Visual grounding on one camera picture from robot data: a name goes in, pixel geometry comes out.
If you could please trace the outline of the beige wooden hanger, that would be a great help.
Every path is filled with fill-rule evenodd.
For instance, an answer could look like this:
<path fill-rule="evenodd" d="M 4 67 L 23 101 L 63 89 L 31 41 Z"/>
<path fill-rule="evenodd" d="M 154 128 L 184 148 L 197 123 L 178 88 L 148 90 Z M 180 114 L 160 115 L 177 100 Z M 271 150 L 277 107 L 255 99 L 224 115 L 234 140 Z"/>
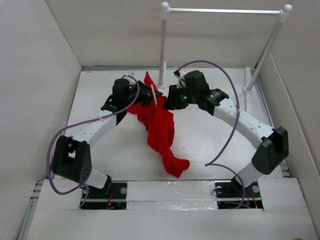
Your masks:
<path fill-rule="evenodd" d="M 157 96 L 156 96 L 156 92 L 155 92 L 154 86 L 151 84 L 150 88 L 151 88 L 151 91 L 152 91 L 152 96 L 153 96 L 155 107 L 157 107 L 158 101 L 157 101 Z"/>

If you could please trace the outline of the red t shirt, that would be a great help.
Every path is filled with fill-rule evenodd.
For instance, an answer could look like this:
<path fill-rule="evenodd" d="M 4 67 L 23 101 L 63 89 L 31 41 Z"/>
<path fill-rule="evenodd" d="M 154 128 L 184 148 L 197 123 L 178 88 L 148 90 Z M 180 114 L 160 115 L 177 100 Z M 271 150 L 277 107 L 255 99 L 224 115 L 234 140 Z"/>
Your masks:
<path fill-rule="evenodd" d="M 183 171 L 190 167 L 190 161 L 174 156 L 171 151 L 175 136 L 174 114 L 164 108 L 166 96 L 158 96 L 152 99 L 148 106 L 139 103 L 133 104 L 128 112 L 137 115 L 137 119 L 143 123 L 148 131 L 147 143 L 162 157 L 165 171 L 179 178 Z"/>

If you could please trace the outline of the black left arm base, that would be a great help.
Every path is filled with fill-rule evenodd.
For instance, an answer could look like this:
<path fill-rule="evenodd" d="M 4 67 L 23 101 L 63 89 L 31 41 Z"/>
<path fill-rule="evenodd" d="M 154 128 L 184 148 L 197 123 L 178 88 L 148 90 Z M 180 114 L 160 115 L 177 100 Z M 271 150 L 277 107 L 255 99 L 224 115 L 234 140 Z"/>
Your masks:
<path fill-rule="evenodd" d="M 86 189 L 82 190 L 80 208 L 83 210 L 126 210 L 127 191 L 127 181 L 113 181 L 106 190 L 89 186 L 88 194 Z"/>

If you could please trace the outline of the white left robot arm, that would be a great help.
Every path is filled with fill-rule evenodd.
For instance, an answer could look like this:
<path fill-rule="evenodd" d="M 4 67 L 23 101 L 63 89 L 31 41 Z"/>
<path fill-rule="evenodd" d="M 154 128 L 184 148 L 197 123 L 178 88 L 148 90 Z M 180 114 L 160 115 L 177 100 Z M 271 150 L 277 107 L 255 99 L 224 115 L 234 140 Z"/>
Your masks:
<path fill-rule="evenodd" d="M 134 104 L 149 106 L 151 100 L 161 97 L 162 92 L 124 76 L 114 81 L 112 94 L 93 120 L 83 123 L 83 128 L 71 136 L 57 139 L 50 171 L 80 186 L 94 187 L 95 194 L 107 198 L 111 194 L 111 177 L 92 167 L 91 149 L 112 128 L 126 116 Z"/>

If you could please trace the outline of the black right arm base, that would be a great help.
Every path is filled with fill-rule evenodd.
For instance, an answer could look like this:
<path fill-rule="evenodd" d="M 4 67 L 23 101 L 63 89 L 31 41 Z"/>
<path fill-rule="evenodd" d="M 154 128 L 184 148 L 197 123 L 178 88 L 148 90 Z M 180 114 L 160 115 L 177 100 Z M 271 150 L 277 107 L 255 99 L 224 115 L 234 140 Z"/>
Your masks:
<path fill-rule="evenodd" d="M 216 180 L 211 194 L 216 197 L 218 209 L 263 209 L 258 181 L 242 189 L 235 179 Z"/>

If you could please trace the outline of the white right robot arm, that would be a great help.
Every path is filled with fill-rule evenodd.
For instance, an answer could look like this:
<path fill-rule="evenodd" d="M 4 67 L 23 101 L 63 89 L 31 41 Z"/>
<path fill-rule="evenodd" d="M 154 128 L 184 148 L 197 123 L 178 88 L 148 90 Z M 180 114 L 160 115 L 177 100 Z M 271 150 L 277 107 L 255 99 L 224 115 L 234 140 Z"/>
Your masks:
<path fill-rule="evenodd" d="M 199 70 L 188 73 L 176 70 L 174 75 L 177 83 L 169 87 L 165 109 L 182 110 L 188 105 L 197 105 L 230 125 L 256 149 L 251 162 L 233 178 L 231 191 L 235 196 L 242 197 L 253 182 L 263 175 L 270 175 L 288 157 L 289 135 L 285 128 L 273 128 L 238 109 L 224 91 L 211 89 Z"/>

